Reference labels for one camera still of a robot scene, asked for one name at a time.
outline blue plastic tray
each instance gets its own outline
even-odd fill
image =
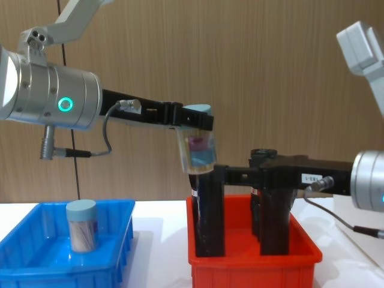
[[[71,251],[66,202],[37,205],[0,242],[0,288],[117,288],[133,237],[132,200],[96,201],[97,250]]]

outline table surface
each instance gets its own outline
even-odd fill
[[[332,209],[333,200],[315,202]],[[0,204],[0,240],[35,204]],[[384,271],[335,225],[335,220],[302,199],[292,212],[323,253],[314,288],[382,288]],[[185,201],[136,202],[133,249],[122,288],[191,288]]]

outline plastic bin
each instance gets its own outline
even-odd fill
[[[196,257],[192,201],[187,199],[193,288],[312,288],[314,264],[322,253],[292,215],[290,254],[261,256],[251,231],[250,196],[227,196],[224,203],[226,256]]]
[[[0,288],[117,288],[133,237],[132,200],[97,201],[100,246],[72,253],[66,202],[37,205],[0,242]]]

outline wood panel background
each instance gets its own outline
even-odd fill
[[[16,51],[19,35],[33,26],[53,23],[56,1],[1,1],[0,43]],[[47,57],[62,64],[61,48],[47,50]],[[56,131],[56,143],[72,146],[70,131]],[[73,159],[41,161],[44,127],[0,121],[0,202],[36,202],[77,198]]]
[[[23,21],[30,22],[17,31],[55,18],[45,11],[50,5],[54,9],[54,1],[16,2],[7,5],[30,5],[21,12],[29,19]],[[253,148],[353,161],[361,150],[383,149],[384,124],[365,79],[349,73],[335,35],[357,20],[384,33],[383,9],[382,0],[115,0],[97,13],[79,41],[65,45],[66,59],[68,66],[98,74],[107,89],[211,104],[223,164],[247,165]],[[16,45],[19,32],[7,36],[15,25],[8,30],[3,26],[15,22],[16,14],[0,14],[2,43]],[[46,169],[61,182],[46,185],[45,191],[56,187],[53,196],[70,197],[73,188],[66,187],[74,185],[72,162],[37,160],[42,129],[15,124],[18,134],[34,131],[33,148],[16,133],[5,139],[3,131],[13,132],[13,124],[0,125],[0,167],[14,171],[3,190],[36,189],[35,179]],[[174,131],[111,122],[108,132],[111,156],[79,160],[82,197],[156,200],[189,195]],[[100,123],[75,134],[76,148],[105,149]],[[69,132],[62,138],[57,142],[70,146]],[[16,154],[18,161],[17,145],[29,151]],[[60,178],[64,170],[70,179]],[[16,172],[29,171],[20,183]],[[227,191],[249,193],[233,187]]]

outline green indicator light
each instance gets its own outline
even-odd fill
[[[62,97],[58,103],[61,112],[69,112],[73,108],[73,100],[69,97]]]

